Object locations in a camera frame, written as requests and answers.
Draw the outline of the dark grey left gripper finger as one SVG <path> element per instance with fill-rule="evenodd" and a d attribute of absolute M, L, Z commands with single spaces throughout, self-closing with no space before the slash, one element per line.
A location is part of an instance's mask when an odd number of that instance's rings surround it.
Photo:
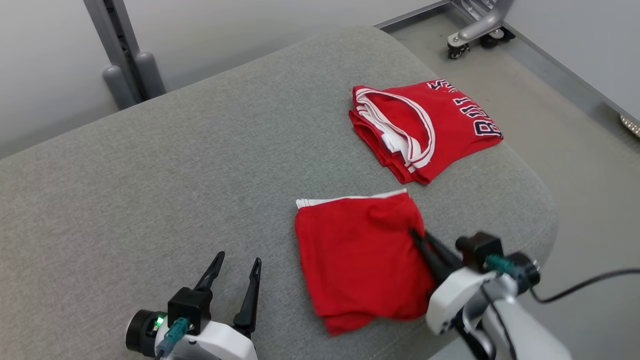
<path fill-rule="evenodd" d="M 262 260 L 256 258 L 249 274 L 249 285 L 240 311 L 234 316 L 234 330 L 238 333 L 253 333 L 256 330 L 261 271 Z"/>
<path fill-rule="evenodd" d="M 196 291 L 210 291 L 213 286 L 214 280 L 219 276 L 226 253 L 219 251 L 213 261 L 210 263 L 204 274 L 195 285 Z"/>

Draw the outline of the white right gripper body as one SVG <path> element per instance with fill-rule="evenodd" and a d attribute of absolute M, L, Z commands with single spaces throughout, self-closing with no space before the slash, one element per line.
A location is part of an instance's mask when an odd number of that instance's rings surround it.
<path fill-rule="evenodd" d="M 525 253 L 469 253 L 468 263 L 432 293 L 425 315 L 435 334 L 540 335 L 541 325 L 519 304 L 518 296 L 540 282 L 538 263 Z"/>

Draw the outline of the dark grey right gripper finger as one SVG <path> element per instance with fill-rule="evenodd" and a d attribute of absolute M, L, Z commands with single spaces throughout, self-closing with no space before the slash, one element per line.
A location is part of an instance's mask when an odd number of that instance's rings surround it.
<path fill-rule="evenodd" d="M 422 235 L 416 228 L 410 230 L 413 242 L 430 270 L 436 285 L 441 285 L 451 274 L 451 268 L 441 259 L 439 253 L 430 246 L 426 235 Z"/>
<path fill-rule="evenodd" d="M 430 256 L 430 264 L 439 270 L 457 271 L 463 267 L 462 259 L 450 248 L 438 240 L 430 232 L 425 231 L 426 249 Z"/>

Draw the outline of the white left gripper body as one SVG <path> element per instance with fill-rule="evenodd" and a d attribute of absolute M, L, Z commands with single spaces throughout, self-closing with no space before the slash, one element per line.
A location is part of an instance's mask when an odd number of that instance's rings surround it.
<path fill-rule="evenodd" d="M 129 351 L 157 360 L 158 346 L 169 332 L 169 315 L 141 309 L 130 320 L 125 334 Z M 199 335 L 186 334 L 162 360 L 256 360 L 258 354 L 251 339 L 237 330 L 210 321 Z"/>

